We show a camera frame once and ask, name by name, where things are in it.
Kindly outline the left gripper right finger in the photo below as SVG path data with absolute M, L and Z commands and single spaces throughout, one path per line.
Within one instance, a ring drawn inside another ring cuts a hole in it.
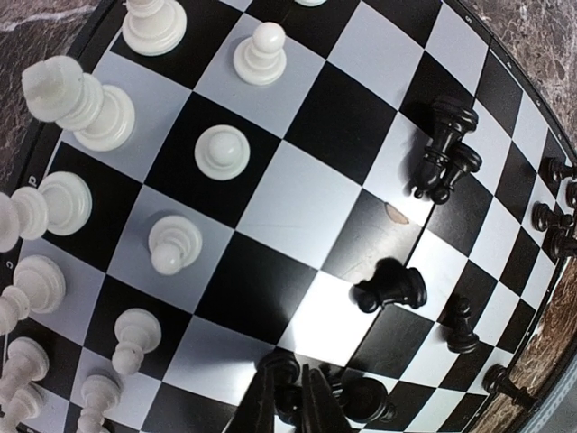
M 301 375 L 302 410 L 300 431 L 310 433 L 351 433 L 349 422 L 324 375 L 308 364 Z

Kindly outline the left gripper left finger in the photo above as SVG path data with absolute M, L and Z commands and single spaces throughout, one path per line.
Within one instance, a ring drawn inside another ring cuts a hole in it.
M 259 364 L 229 424 L 229 433 L 272 433 L 274 431 L 274 373 Z

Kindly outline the black piece edge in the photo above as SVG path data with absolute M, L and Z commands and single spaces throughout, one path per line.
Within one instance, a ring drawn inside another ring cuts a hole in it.
M 541 401 L 530 395 L 527 387 L 517 387 L 509 379 L 507 368 L 501 364 L 494 364 L 484 374 L 482 387 L 489 394 L 500 393 L 508 396 L 515 406 L 528 412 L 535 412 L 540 409 Z

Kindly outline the black grey chess board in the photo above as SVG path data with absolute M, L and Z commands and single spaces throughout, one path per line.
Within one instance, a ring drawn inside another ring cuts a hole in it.
M 267 353 L 346 378 L 382 382 L 394 420 L 359 432 L 469 432 L 486 410 L 483 375 L 511 366 L 534 334 L 558 262 L 532 206 L 568 211 L 551 158 L 575 151 L 514 62 L 455 1 L 187 1 L 186 34 L 159 57 L 124 41 L 126 13 L 102 5 L 83 42 L 82 67 L 123 89 L 136 122 L 129 140 L 92 152 L 47 124 L 22 183 L 76 173 L 93 209 L 74 235 L 46 234 L 2 259 L 1 277 L 32 254 L 63 271 L 67 295 L 15 336 L 50 358 L 38 384 L 45 404 L 25 432 L 72 432 L 81 386 L 113 375 L 114 323 L 150 311 L 162 339 L 139 371 L 119 379 L 107 413 L 113 432 L 221 432 Z M 234 50 L 261 23 L 285 31 L 287 66 L 254 86 L 235 72 Z M 477 128 L 449 149 L 441 181 L 415 198 L 412 176 L 433 141 L 431 105 L 460 100 Z M 231 180 L 209 179 L 194 151 L 208 128 L 246 136 L 251 157 Z M 148 237 L 178 215 L 203 237 L 198 258 L 174 275 L 151 264 Z M 353 286 L 381 261 L 415 267 L 419 309 L 364 313 Z M 456 297 L 471 304 L 474 352 L 448 350 Z

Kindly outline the black pawn lying centre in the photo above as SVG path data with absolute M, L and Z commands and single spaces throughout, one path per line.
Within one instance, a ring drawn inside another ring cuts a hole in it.
M 360 310 L 369 314 L 395 303 L 419 309 L 427 302 L 427 291 L 417 268 L 406 268 L 397 261 L 381 261 L 369 280 L 353 286 L 353 298 Z

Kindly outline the black pawn standing centre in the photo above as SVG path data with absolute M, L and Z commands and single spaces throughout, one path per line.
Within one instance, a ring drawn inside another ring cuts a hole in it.
M 474 352 L 480 339 L 470 324 L 470 301 L 462 296 L 456 297 L 448 317 L 452 328 L 447 337 L 448 350 L 462 355 Z

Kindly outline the white pawn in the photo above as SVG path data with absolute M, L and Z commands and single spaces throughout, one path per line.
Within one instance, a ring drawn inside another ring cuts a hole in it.
M 203 237 L 198 227 L 187 218 L 171 215 L 153 225 L 148 246 L 155 271 L 161 275 L 174 275 L 198 258 Z
M 252 36 L 234 50 L 233 65 L 237 75 L 254 86 L 266 86 L 281 77 L 287 66 L 284 51 L 286 34 L 277 23 L 256 27 Z
M 206 129 L 197 139 L 194 151 L 199 170 L 212 180 L 231 180 L 247 167 L 251 148 L 239 129 L 218 124 Z

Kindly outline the white left bishop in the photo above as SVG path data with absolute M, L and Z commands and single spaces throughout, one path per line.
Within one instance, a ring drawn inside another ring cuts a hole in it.
M 14 268 L 13 282 L 1 293 L 1 335 L 12 332 L 30 313 L 55 311 L 66 295 L 60 267 L 44 255 L 23 258 Z

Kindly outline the white king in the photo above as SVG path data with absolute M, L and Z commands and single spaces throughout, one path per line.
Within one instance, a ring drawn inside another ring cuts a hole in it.
M 48 175 L 39 187 L 18 188 L 1 195 L 1 251 L 17 241 L 35 240 L 50 232 L 67 236 L 79 231 L 92 212 L 92 195 L 86 182 L 69 171 Z

